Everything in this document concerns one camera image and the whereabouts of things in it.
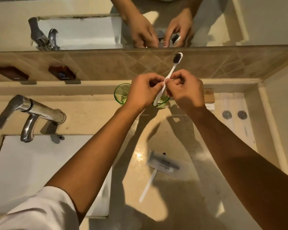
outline sink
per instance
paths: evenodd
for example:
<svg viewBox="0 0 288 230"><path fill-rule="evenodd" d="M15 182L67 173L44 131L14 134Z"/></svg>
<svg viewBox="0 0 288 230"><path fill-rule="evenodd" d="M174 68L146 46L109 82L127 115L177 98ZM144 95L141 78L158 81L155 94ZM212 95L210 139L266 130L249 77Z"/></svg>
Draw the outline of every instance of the sink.
<svg viewBox="0 0 288 230"><path fill-rule="evenodd" d="M48 35L55 28L56 42L60 50L110 49L122 48L122 18L105 17L68 17L40 19L38 27Z"/></svg>
<svg viewBox="0 0 288 230"><path fill-rule="evenodd" d="M34 196L92 135L36 135L24 143L19 135L8 135L0 149L0 214L6 214ZM87 217L109 214L110 169Z"/></svg>

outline faucet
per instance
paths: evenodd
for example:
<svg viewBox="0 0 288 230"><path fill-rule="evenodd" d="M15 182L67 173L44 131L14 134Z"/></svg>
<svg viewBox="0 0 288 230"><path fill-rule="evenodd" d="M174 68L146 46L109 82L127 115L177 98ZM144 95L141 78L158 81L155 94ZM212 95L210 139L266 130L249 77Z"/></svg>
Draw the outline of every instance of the faucet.
<svg viewBox="0 0 288 230"><path fill-rule="evenodd" d="M54 28L50 29L48 37L38 27L37 18L33 17L28 20L31 28L31 39L37 44L37 49L40 51L60 50L56 44L56 35L58 31Z"/></svg>
<svg viewBox="0 0 288 230"><path fill-rule="evenodd" d="M66 120L66 115L59 109L52 109L37 101L22 95L14 96L0 114L0 129L15 110L27 112L29 115L20 135L20 141L28 143L34 138L33 132L39 118L53 121L56 124L62 124Z"/></svg>

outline white sleeve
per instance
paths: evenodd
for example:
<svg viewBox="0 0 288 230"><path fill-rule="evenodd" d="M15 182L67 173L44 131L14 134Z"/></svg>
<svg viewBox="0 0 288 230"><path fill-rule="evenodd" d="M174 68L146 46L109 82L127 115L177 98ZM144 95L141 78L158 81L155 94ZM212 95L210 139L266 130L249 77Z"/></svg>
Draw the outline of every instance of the white sleeve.
<svg viewBox="0 0 288 230"><path fill-rule="evenodd" d="M69 195L46 186L0 220L0 230L75 230L78 217Z"/></svg>

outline hand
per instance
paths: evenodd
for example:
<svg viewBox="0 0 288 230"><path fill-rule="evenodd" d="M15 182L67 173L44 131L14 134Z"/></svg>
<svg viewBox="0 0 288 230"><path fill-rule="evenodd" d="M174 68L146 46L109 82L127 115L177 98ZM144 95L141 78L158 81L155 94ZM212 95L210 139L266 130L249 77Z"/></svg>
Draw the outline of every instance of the hand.
<svg viewBox="0 0 288 230"><path fill-rule="evenodd" d="M132 80L130 91L124 106L142 112L151 105L163 87L164 77L157 73L138 75Z"/></svg>
<svg viewBox="0 0 288 230"><path fill-rule="evenodd" d="M172 34L178 32L180 33L180 40L175 44L175 47L183 47L185 42L190 43L194 36L192 24L193 17L190 9L183 9L183 11L169 23L169 27L164 36L163 46L169 47L169 41L171 40Z"/></svg>
<svg viewBox="0 0 288 230"><path fill-rule="evenodd" d="M130 16L127 24L131 31L134 47L159 47L159 39L154 27L141 13Z"/></svg>
<svg viewBox="0 0 288 230"><path fill-rule="evenodd" d="M200 79L185 69L174 72L171 79L165 81L167 92L187 115L195 109L205 108L203 82Z"/></svg>

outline green glass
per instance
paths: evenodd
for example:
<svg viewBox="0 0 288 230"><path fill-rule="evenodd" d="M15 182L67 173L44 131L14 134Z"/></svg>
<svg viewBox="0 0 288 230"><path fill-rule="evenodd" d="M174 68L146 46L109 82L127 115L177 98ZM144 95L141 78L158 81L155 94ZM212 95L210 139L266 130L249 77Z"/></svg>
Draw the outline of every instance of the green glass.
<svg viewBox="0 0 288 230"><path fill-rule="evenodd" d="M123 83L120 84L118 87L116 87L114 91L114 98L119 104L121 105L125 104L130 90L130 86L131 84L129 83ZM160 100L158 101L157 107L164 108L168 100L169 96L163 93L162 96L160 97Z"/></svg>

